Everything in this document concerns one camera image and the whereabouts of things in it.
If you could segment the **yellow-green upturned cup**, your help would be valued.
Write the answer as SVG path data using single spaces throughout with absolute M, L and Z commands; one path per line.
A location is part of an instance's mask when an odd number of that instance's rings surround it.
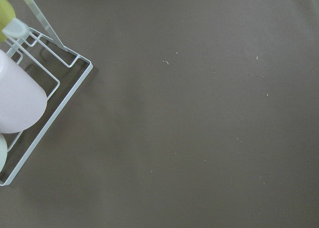
M 6 36 L 2 30 L 15 18 L 15 11 L 8 0 L 0 0 L 0 41 L 4 42 Z

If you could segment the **pink upturned cup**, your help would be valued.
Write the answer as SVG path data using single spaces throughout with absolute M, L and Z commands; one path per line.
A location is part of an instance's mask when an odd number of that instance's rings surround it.
M 0 52 L 0 132 L 33 126 L 47 106 L 44 89 L 7 54 Z

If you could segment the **mint upturned cup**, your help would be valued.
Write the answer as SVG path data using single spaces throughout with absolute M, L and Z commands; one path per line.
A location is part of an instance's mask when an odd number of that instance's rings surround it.
M 4 168 L 7 159 L 7 142 L 5 137 L 0 134 L 0 172 Z

